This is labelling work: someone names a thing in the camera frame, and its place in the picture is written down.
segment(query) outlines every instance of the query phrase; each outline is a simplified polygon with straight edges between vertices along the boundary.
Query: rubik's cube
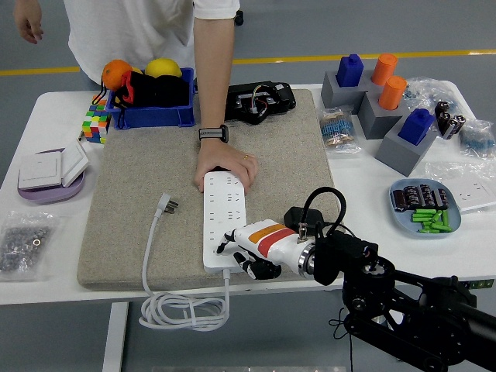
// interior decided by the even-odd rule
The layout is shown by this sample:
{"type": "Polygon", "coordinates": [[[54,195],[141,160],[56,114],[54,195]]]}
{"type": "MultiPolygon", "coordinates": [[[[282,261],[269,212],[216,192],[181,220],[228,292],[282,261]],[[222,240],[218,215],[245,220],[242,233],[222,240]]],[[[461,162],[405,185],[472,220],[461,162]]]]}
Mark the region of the rubik's cube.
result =
{"type": "Polygon", "coordinates": [[[83,121],[83,134],[88,142],[103,143],[107,140],[110,119],[112,115],[106,112],[107,101],[101,100],[97,105],[91,105],[83,121]]]}

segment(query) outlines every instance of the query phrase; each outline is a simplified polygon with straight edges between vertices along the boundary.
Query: person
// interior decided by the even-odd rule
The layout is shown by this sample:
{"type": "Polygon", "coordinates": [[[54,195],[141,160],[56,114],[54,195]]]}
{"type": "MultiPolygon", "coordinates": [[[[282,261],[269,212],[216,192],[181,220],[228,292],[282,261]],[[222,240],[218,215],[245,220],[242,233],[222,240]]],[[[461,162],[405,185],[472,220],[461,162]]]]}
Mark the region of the person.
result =
{"type": "MultiPolygon", "coordinates": [[[[195,67],[202,128],[224,123],[234,50],[234,22],[239,0],[64,0],[69,18],[68,45],[83,72],[99,83],[103,67],[114,59],[144,67],[169,57],[181,67],[195,67]]],[[[19,35],[38,44],[43,39],[42,9],[37,0],[15,0],[19,35]]],[[[203,192],[205,174],[216,167],[232,171],[250,190],[257,158],[220,139],[202,139],[194,182],[203,192]]]]}

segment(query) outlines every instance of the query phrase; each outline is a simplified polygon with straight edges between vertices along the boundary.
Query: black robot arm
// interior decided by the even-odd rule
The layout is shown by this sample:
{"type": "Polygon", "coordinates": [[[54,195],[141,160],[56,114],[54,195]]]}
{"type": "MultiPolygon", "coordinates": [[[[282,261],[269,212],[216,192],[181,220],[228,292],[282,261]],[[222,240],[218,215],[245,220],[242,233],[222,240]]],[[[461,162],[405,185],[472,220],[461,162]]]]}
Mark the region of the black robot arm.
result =
{"type": "Polygon", "coordinates": [[[496,318],[476,309],[476,297],[456,277],[429,279],[395,270],[377,255],[377,245],[340,231],[320,232],[314,278],[324,277],[319,282],[327,285],[338,271],[344,273],[343,302],[350,312],[344,324],[351,335],[428,372],[463,360],[496,371],[496,318]],[[419,287],[422,294],[410,298],[396,283],[419,287]],[[400,322],[393,311],[402,314],[400,322]],[[389,327],[373,320],[380,315],[389,327]]]}

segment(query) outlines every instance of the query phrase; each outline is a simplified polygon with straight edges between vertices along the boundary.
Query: orange peg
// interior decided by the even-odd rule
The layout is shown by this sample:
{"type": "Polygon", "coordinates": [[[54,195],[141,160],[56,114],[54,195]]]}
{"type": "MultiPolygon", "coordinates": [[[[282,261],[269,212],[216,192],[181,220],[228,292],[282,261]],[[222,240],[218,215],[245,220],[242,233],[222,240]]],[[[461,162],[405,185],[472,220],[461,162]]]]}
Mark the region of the orange peg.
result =
{"type": "Polygon", "coordinates": [[[401,76],[391,76],[379,97],[379,106],[384,110],[395,110],[400,104],[407,82],[401,76]]]}
{"type": "Polygon", "coordinates": [[[398,58],[393,54],[381,54],[372,74],[372,82],[376,85],[384,85],[393,76],[394,69],[398,64],[398,58]]]}

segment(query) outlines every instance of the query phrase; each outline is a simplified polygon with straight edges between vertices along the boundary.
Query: smartwatch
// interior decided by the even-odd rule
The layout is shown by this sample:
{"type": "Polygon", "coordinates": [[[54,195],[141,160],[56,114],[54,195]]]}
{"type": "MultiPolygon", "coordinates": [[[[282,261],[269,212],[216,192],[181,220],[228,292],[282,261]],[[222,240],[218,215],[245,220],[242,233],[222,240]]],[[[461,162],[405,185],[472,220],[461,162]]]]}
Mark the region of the smartwatch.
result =
{"type": "Polygon", "coordinates": [[[200,140],[204,138],[219,138],[224,143],[229,141],[229,130],[225,124],[222,124],[220,128],[203,128],[198,131],[200,140]]]}

